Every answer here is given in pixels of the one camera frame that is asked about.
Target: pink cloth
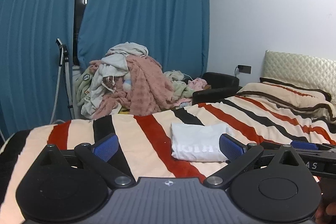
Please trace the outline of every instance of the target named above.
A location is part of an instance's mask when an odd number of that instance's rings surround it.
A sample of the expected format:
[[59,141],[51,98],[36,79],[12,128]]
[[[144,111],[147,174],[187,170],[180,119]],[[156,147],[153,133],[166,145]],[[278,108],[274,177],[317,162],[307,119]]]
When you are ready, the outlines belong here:
[[93,115],[93,119],[98,119],[107,116],[111,113],[112,109],[120,103],[123,107],[130,108],[131,101],[127,99],[127,93],[123,91],[123,77],[114,77],[115,93],[108,92],[103,96],[99,105],[99,109]]
[[172,107],[174,88],[163,75],[161,65],[150,56],[129,55],[126,61],[131,73],[132,89],[129,92],[123,91],[123,77],[114,77],[115,93],[103,96],[93,119],[109,115],[118,103],[128,108],[130,114],[137,116],[146,116]]
[[146,116],[171,108],[174,88],[161,65],[150,56],[129,55],[126,61],[132,80],[127,94],[131,99],[130,114]]
[[92,60],[90,61],[89,70],[92,74],[95,74],[99,68],[99,65],[102,63],[101,60]]
[[204,90],[204,87],[207,84],[208,83],[206,82],[206,80],[201,79],[201,78],[196,78],[193,81],[190,81],[190,80],[188,81],[188,87],[195,91]]
[[174,106],[179,106],[182,103],[188,103],[188,102],[191,102],[191,101],[192,101],[192,98],[181,98],[181,99],[178,99],[176,101],[176,103],[174,104]]

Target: wall outlet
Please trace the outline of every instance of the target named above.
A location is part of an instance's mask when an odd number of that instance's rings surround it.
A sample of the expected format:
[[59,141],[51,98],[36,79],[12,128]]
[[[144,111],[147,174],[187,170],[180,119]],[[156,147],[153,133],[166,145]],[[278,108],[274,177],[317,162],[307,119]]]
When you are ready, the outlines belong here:
[[247,74],[251,74],[251,66],[245,66],[245,65],[238,65],[238,70],[239,72],[242,73],[247,73]]

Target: blue gripper pad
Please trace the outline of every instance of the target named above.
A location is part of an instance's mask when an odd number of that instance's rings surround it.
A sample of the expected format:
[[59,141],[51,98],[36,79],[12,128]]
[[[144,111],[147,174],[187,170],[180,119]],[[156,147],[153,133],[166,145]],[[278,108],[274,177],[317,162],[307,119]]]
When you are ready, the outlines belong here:
[[228,134],[222,134],[219,138],[219,149],[220,151],[229,159],[229,161],[233,161],[237,159],[239,156],[245,153],[246,150],[244,150],[245,145],[243,147],[240,144],[240,142],[236,141],[234,142],[230,135]]
[[307,143],[307,142],[301,142],[301,141],[292,141],[291,146],[298,149],[308,149],[308,150],[318,150],[316,144],[314,143]]
[[107,162],[118,151],[119,140],[117,135],[110,134],[93,145],[93,153]]

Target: black circular pad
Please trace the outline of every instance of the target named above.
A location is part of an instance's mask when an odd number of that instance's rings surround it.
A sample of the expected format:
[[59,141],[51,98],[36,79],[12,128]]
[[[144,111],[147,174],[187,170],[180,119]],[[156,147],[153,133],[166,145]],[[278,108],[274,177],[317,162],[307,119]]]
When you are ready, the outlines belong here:
[[25,218],[42,223],[81,220],[100,208],[107,196],[107,185],[100,176],[55,165],[41,166],[16,191]]
[[244,213],[264,222],[308,219],[319,206],[321,191],[312,175],[303,173],[291,165],[245,172],[233,180],[231,198]]
[[269,178],[259,183],[259,191],[267,198],[284,200],[297,194],[297,186],[288,179]]

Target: bed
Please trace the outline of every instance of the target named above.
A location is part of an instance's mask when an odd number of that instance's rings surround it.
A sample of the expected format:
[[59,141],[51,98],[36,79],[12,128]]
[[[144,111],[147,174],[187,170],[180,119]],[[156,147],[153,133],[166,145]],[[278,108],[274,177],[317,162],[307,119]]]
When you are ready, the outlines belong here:
[[73,149],[110,133],[119,139],[109,160],[135,180],[139,177],[207,176],[225,162],[188,162],[171,156],[171,123],[213,125],[226,122],[242,143],[292,140],[336,144],[336,61],[282,52],[265,54],[262,83],[250,83],[218,103],[168,110],[145,117],[116,114],[96,121],[72,120],[14,134],[0,151],[0,223],[24,220],[15,191],[43,147]]

